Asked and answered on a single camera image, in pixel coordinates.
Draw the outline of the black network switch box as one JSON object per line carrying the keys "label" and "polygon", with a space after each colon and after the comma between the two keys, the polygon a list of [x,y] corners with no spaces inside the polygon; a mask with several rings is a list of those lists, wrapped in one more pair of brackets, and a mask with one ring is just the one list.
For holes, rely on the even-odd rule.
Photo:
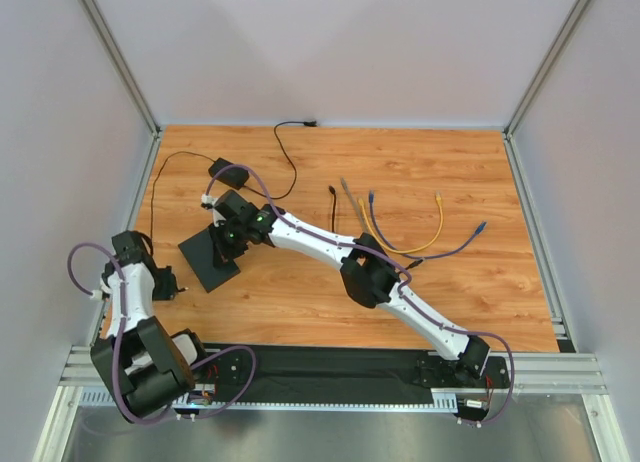
{"label": "black network switch box", "polygon": [[179,243],[178,248],[206,293],[211,293],[240,273],[233,259],[223,260],[209,229]]}

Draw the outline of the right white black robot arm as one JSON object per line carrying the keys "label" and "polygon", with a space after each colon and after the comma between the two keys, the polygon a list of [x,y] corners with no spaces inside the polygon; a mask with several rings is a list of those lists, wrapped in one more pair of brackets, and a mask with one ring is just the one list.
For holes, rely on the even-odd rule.
{"label": "right white black robot arm", "polygon": [[239,257],[254,245],[290,250],[323,262],[340,273],[349,298],[367,308],[380,308],[426,338],[437,354],[456,363],[461,375],[483,375],[490,347],[481,337],[454,324],[411,288],[408,271],[393,261],[367,233],[354,238],[307,224],[266,204],[257,208],[236,191],[220,197],[206,193],[201,206],[217,219],[210,225],[223,261]]}

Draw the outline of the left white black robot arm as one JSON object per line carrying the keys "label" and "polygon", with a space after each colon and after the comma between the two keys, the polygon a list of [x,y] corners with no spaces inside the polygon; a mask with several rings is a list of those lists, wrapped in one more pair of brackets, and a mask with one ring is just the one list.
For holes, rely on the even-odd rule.
{"label": "left white black robot arm", "polygon": [[151,239],[124,231],[112,246],[101,275],[111,324],[90,358],[125,420],[139,423],[195,388],[192,365],[205,352],[194,332],[169,335],[153,313],[155,302],[171,301],[181,290],[172,268],[154,261]]}

